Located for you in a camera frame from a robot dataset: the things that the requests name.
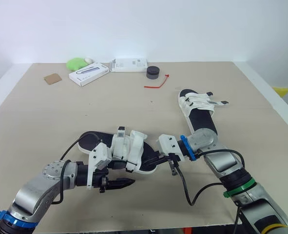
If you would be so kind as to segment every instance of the white table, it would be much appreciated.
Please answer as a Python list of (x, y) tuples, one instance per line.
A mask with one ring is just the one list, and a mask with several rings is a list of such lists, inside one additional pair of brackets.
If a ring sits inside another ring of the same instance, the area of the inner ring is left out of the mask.
[[(155, 150), (162, 133), (188, 135), (177, 104), (181, 89), (212, 91), (217, 107), (213, 121), (221, 142), (241, 152), (246, 169), (288, 215), (288, 125), (232, 62), (156, 63), (161, 74), (110, 73), (79, 87), (68, 78), (65, 64), (33, 64), (0, 106), (0, 209), (7, 209), (19, 188), (49, 162), (59, 158), (83, 132), (146, 133)], [(58, 73), (62, 81), (47, 85), (44, 76)], [(170, 74), (161, 89), (157, 85)], [(74, 148), (72, 161), (87, 156)], [(204, 161), (181, 163), (191, 194), (217, 182)], [(222, 195), (222, 186), (207, 189), (195, 206), (185, 199), (178, 176), (163, 164), (152, 175), (110, 172), (110, 178), (136, 182), (99, 194), (84, 187), (64, 193), (38, 225), (38, 233), (138, 230), (228, 224), (236, 207)]]

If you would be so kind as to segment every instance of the red zip tie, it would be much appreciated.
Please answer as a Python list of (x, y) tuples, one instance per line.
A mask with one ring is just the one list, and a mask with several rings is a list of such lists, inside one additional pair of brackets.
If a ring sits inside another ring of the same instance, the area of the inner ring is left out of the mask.
[(160, 86), (144, 86), (144, 88), (150, 88), (150, 89), (159, 89), (161, 88), (161, 86), (167, 81), (167, 79), (169, 78), (170, 75), (164, 75), (165, 79), (162, 82), (162, 84), (160, 84)]

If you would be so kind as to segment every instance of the white box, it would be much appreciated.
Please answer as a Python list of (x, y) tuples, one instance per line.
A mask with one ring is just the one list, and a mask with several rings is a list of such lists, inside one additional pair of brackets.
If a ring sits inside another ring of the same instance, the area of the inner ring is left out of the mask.
[(144, 58), (116, 58), (110, 63), (111, 72), (146, 72), (147, 67)]
[(79, 86), (84, 86), (97, 78), (107, 74), (109, 68), (99, 62), (94, 62), (69, 74), (69, 78)]

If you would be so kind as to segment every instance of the green sponge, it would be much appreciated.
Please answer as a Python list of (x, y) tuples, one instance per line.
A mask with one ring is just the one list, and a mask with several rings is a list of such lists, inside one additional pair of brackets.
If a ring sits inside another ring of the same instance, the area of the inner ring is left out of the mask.
[(67, 62), (66, 66), (70, 71), (76, 71), (82, 67), (86, 67), (91, 63), (92, 60), (90, 58), (73, 58)]

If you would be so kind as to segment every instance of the white strap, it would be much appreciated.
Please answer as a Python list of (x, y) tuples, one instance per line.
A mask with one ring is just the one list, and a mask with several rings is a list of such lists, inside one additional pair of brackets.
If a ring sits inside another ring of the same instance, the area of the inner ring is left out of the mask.
[(206, 94), (196, 94), (196, 93), (187, 93), (184, 97), (180, 97), (178, 104), (182, 109), (185, 117), (188, 117), (191, 111), (195, 108), (199, 110), (208, 110), (210, 111), (211, 116), (214, 114), (215, 105), (226, 105), (227, 101), (211, 101), (210, 96), (213, 94), (211, 92)]
[(147, 138), (147, 135), (138, 131), (131, 131), (130, 138), (132, 139), (132, 144), (126, 169), (128, 171), (139, 171), (141, 166), (141, 157), (144, 152), (144, 139)]

